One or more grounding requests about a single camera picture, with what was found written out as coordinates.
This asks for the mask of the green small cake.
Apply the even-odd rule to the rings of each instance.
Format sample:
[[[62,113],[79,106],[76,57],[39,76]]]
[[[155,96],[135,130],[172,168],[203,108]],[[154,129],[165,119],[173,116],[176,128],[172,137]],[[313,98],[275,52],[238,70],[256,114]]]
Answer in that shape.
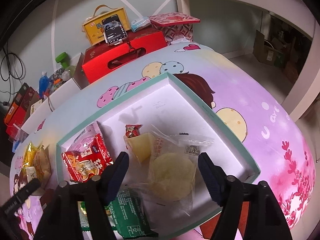
[[[108,220],[112,228],[114,228],[115,224],[112,218],[112,213],[107,206],[105,206],[104,208],[105,208],[105,212],[107,214]],[[78,211],[79,211],[80,225],[81,225],[82,231],[90,231],[85,202],[78,202]]]

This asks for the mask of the white rice cracker packet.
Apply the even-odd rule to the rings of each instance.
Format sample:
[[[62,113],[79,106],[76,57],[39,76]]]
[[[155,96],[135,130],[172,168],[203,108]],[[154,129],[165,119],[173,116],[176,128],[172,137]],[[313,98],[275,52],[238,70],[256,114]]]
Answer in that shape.
[[[27,182],[31,182],[33,179],[37,178],[37,173],[35,167],[26,167],[25,168],[26,175],[27,175]]]

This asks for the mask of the orange egg cake packet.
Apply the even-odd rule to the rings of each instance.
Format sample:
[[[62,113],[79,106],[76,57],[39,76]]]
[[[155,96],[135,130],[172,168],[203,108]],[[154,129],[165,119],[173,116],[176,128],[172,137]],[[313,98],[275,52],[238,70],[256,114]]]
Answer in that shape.
[[[33,166],[37,179],[41,182],[41,187],[45,188],[52,173],[48,153],[43,146],[37,150],[33,160]]]

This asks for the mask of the green snack packet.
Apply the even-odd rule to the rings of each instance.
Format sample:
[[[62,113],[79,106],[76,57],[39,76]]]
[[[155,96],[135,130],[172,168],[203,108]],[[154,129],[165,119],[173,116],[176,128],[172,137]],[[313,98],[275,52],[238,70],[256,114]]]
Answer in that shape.
[[[112,227],[123,239],[158,237],[150,228],[141,200],[129,189],[120,189],[107,209],[113,219]]]

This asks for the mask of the red waffle biscuit packet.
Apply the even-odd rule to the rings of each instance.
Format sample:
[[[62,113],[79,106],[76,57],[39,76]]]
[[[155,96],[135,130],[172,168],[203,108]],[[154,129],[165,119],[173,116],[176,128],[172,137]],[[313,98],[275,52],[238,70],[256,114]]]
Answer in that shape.
[[[86,182],[96,175],[101,175],[107,166],[112,165],[104,139],[96,134],[88,146],[81,152],[66,151],[61,154],[71,181]]]

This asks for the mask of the pink snack packet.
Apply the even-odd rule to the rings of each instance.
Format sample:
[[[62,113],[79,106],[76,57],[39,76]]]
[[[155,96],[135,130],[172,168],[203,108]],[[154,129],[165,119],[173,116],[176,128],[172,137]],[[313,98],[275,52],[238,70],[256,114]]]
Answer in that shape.
[[[71,146],[68,148],[68,151],[73,152],[84,152],[89,148],[91,143],[93,142],[94,137],[99,134],[101,137],[103,137],[103,134],[101,132],[101,129],[97,123],[97,121],[94,121],[90,125],[86,126],[81,133],[74,139]]]

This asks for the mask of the clear white bun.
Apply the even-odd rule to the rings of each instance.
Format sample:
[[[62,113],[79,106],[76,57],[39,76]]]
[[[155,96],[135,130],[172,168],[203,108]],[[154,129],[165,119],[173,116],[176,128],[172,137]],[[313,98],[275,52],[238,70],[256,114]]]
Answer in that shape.
[[[140,198],[173,209],[189,216],[193,209],[197,161],[199,155],[214,144],[214,139],[203,135],[180,133],[166,135],[152,127],[154,142],[151,155],[139,163],[148,166],[143,181],[129,184]]]

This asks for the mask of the yellow jelly cup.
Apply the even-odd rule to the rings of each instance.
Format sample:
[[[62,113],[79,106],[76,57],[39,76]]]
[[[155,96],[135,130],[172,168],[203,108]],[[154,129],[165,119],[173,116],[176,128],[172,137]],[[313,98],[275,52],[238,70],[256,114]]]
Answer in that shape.
[[[151,133],[144,133],[131,138],[124,136],[127,149],[136,157],[139,163],[142,163],[150,157],[154,139]]]

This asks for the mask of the small red candy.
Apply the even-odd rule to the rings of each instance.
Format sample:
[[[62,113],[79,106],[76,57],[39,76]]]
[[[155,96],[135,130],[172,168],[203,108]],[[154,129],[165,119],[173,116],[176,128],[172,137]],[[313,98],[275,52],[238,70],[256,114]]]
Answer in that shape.
[[[140,135],[139,129],[142,127],[140,124],[135,124],[135,125],[125,125],[125,136],[127,138],[132,138],[132,137],[137,137]]]

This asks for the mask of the yellow soft bread packet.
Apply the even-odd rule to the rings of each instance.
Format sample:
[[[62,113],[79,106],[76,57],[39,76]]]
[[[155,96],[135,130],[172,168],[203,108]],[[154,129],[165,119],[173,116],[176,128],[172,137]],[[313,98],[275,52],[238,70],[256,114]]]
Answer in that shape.
[[[29,142],[23,156],[22,168],[33,166],[35,155],[39,149],[40,146],[35,146],[32,142]]]

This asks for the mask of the clear acrylic box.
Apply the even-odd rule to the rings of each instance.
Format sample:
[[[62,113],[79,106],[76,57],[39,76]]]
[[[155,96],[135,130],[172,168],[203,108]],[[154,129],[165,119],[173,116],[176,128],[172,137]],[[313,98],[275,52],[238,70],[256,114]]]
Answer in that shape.
[[[16,124],[13,124],[12,126],[9,126],[11,128],[11,132],[9,135],[9,140],[11,142],[24,142],[25,139],[29,136],[28,133],[23,131],[20,127],[18,127]]]

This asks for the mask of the white card box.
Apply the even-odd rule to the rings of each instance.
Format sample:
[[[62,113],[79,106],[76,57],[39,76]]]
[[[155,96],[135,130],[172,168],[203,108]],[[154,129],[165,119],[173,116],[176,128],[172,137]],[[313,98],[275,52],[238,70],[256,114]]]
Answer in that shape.
[[[30,108],[31,115],[33,115],[35,113],[35,111],[42,105],[42,102],[43,102],[43,100],[40,99],[39,101],[37,101],[31,105],[31,108]]]

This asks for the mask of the white cardboard box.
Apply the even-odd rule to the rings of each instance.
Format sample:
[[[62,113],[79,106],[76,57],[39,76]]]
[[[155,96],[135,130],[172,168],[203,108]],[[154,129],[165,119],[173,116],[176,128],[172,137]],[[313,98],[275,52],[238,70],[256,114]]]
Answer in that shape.
[[[39,125],[58,109],[63,103],[88,86],[88,80],[82,71],[84,61],[83,53],[80,53],[71,59],[71,64],[76,66],[74,76],[59,87],[55,92],[50,94],[49,98],[36,109],[36,111],[24,122],[22,130],[25,133],[33,133]]]

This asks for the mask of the white tray with teal rim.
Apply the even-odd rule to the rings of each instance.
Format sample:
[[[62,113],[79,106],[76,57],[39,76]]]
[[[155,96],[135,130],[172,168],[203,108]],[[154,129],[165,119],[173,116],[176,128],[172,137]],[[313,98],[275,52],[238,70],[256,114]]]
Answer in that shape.
[[[88,117],[80,113],[67,119],[62,139],[57,143],[56,172],[58,181],[69,174],[61,153],[69,148],[77,135],[97,121],[111,145],[112,157],[125,150],[126,124],[140,124],[142,132],[160,131],[173,136],[206,137],[210,144],[202,148],[212,162],[226,174],[252,183],[260,168],[248,150],[223,121],[182,81],[171,74],[162,74],[130,90]],[[180,204],[164,205],[149,196],[143,199],[153,230],[160,239],[179,236],[217,215],[221,208],[211,200],[200,174],[196,175],[193,204],[186,211]]]

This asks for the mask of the black smartphone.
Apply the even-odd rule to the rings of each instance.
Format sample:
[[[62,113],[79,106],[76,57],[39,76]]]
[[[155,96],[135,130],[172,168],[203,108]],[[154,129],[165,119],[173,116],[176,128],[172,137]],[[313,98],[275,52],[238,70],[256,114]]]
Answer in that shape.
[[[102,20],[105,41],[109,46],[123,43],[128,38],[120,18],[117,14]]]

